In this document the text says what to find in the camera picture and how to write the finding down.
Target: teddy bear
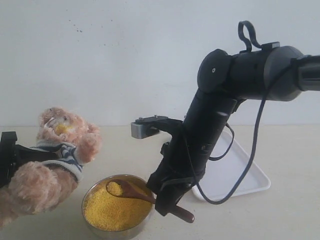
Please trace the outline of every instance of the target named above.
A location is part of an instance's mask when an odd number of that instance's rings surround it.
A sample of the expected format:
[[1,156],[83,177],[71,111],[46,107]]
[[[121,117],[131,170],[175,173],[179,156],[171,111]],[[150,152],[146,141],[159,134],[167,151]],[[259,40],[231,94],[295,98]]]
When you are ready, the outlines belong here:
[[56,157],[28,161],[0,188],[0,229],[19,217],[54,210],[78,187],[83,167],[101,149],[99,127],[62,107],[44,110],[39,126],[29,149]]

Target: wooden spoon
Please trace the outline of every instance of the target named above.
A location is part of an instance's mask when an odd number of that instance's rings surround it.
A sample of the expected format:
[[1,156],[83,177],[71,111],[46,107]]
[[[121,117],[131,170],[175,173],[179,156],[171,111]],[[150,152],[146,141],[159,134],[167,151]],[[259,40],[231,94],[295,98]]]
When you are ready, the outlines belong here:
[[[116,184],[119,184],[122,188],[122,194],[121,195],[116,195],[114,193],[112,193],[111,191],[108,190],[108,185],[112,182],[115,182]],[[154,197],[151,196],[146,196],[143,195],[139,192],[137,192],[131,185],[129,182],[125,181],[125,180],[121,180],[121,179],[114,179],[112,181],[110,181],[106,186],[105,186],[106,190],[108,191],[108,193],[110,193],[111,195],[115,196],[115,197],[119,197],[119,198],[129,198],[129,199],[140,199],[143,201],[147,201],[151,204],[156,204],[156,199]],[[175,215],[176,217],[186,221],[187,223],[192,224],[195,220],[195,216],[189,212],[188,210],[175,205],[171,211],[171,214]]]

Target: black cable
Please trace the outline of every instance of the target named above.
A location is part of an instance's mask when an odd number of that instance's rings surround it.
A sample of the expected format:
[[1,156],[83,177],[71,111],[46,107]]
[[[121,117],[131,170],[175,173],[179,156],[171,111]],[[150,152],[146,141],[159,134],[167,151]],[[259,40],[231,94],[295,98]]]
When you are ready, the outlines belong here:
[[234,194],[234,192],[236,191],[236,189],[238,188],[238,186],[240,185],[240,183],[242,182],[242,180],[245,178],[246,174],[248,173],[253,161],[254,161],[254,158],[255,158],[255,154],[256,154],[256,149],[257,149],[257,141],[258,141],[258,130],[259,130],[259,124],[260,124],[260,119],[261,119],[261,116],[262,116],[262,112],[263,112],[263,109],[264,109],[264,106],[265,106],[265,103],[267,101],[267,98],[268,98],[268,95],[269,95],[269,92],[270,90],[272,89],[272,87],[275,85],[275,83],[277,83],[277,81],[288,71],[291,69],[291,66],[289,65],[288,67],[284,68],[282,71],[280,71],[280,73],[274,78],[274,80],[272,81],[272,83],[269,85],[269,87],[267,88],[264,96],[262,97],[261,99],[261,104],[260,104],[260,107],[259,107],[259,110],[258,110],[258,114],[257,114],[257,117],[256,117],[256,120],[255,120],[255,124],[254,124],[254,131],[253,131],[253,141],[252,141],[252,150],[251,150],[251,154],[250,154],[250,158],[249,158],[249,161],[245,167],[245,169],[243,170],[241,176],[239,177],[239,179],[237,180],[237,182],[234,184],[233,188],[230,190],[230,192],[221,200],[218,200],[218,201],[212,201],[210,200],[206,195],[205,193],[203,192],[203,190],[201,189],[200,187],[200,184],[199,184],[199,181],[197,179],[197,176],[196,176],[196,173],[195,173],[195,170],[194,170],[194,167],[192,165],[192,161],[191,161],[191,157],[190,157],[190,153],[189,153],[189,149],[188,149],[188,142],[187,142],[187,138],[186,138],[186,135],[185,135],[185,132],[184,130],[182,129],[182,135],[183,135],[183,138],[184,138],[184,143],[185,143],[185,147],[186,147],[186,151],[187,151],[187,154],[188,154],[188,159],[189,159],[189,163],[190,163],[190,166],[191,166],[191,169],[192,169],[192,174],[193,174],[193,178],[194,178],[194,181],[195,181],[195,184],[199,190],[199,192],[201,193],[202,197],[210,204],[214,204],[214,205],[219,205],[219,204],[222,204],[224,203],[225,201],[227,201],[231,196],[232,194]]
[[225,151],[224,154],[222,154],[221,156],[215,156],[215,157],[214,157],[214,156],[210,156],[210,157],[209,157],[209,160],[210,160],[210,161],[218,161],[218,160],[224,158],[224,157],[227,155],[227,153],[229,152],[229,150],[231,149],[232,144],[234,143],[235,131],[230,127],[229,123],[226,123],[225,126],[226,126],[228,129],[230,129],[230,132],[231,132],[231,134],[232,134],[231,143],[230,143],[230,145],[228,146],[228,148],[226,149],[226,151]]

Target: teddy bear head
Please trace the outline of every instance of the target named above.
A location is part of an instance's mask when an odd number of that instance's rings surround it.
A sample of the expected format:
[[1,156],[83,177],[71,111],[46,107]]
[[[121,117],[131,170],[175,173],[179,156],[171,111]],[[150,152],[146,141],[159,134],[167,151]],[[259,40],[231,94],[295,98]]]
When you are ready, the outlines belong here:
[[39,116],[39,125],[37,141],[67,142],[76,146],[86,134],[100,135],[98,126],[62,107],[44,110]]

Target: white wall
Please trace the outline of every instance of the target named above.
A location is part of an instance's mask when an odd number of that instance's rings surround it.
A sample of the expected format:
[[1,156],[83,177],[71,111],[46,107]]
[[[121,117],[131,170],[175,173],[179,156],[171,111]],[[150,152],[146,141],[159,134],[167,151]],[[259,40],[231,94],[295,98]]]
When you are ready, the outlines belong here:
[[[63,106],[99,125],[139,116],[183,118],[203,58],[245,49],[238,22],[260,43],[320,54],[317,0],[0,0],[0,126],[35,126]],[[320,123],[320,93],[269,102],[263,124]],[[253,124],[248,101],[230,123]]]

